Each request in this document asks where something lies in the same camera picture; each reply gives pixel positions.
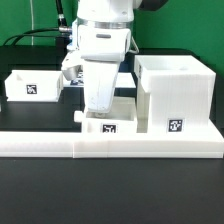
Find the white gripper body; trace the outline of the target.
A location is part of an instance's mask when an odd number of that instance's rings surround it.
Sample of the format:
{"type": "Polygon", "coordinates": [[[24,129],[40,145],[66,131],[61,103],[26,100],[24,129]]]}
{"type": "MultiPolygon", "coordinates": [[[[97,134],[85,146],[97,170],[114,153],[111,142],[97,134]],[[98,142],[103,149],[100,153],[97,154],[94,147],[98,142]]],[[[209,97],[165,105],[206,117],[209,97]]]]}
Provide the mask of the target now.
{"type": "Polygon", "coordinates": [[[131,30],[78,20],[72,45],[61,70],[67,80],[83,71],[85,110],[108,113],[114,96],[120,64],[130,49],[131,30]]]}

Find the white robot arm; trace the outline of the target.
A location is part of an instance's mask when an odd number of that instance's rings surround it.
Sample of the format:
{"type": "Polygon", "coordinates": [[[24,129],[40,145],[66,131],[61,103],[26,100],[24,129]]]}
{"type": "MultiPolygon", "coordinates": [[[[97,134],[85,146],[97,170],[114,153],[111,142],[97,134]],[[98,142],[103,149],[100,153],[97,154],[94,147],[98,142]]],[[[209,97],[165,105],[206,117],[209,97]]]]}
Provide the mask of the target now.
{"type": "Polygon", "coordinates": [[[72,24],[72,41],[61,70],[68,80],[84,79],[87,112],[111,110],[120,64],[128,52],[137,52],[132,37],[136,9],[157,11],[168,0],[79,0],[72,24]]]}

